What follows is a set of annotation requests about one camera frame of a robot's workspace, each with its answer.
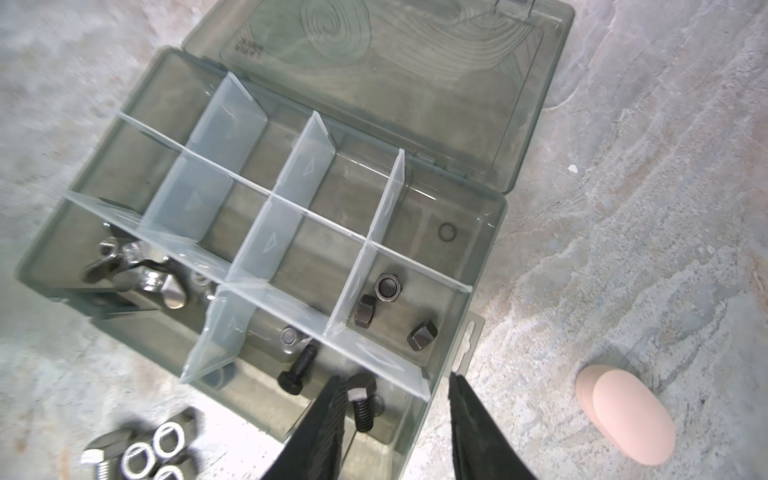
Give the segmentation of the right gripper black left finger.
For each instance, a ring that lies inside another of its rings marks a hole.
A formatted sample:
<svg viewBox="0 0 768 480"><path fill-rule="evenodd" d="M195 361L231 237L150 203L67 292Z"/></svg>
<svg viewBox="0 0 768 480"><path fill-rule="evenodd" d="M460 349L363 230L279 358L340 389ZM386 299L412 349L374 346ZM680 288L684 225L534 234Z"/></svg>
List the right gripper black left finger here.
<svg viewBox="0 0 768 480"><path fill-rule="evenodd" d="M346 408L345 382L333 376L262 479L338 479Z"/></svg>

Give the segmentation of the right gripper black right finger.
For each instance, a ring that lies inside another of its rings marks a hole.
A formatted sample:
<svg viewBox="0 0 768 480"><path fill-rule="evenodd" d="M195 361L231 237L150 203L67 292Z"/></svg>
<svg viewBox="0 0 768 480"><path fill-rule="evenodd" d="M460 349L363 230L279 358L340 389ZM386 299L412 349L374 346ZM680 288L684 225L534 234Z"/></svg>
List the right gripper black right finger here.
<svg viewBox="0 0 768 480"><path fill-rule="evenodd" d="M450 374L448 399L456 479L535 479L464 376Z"/></svg>

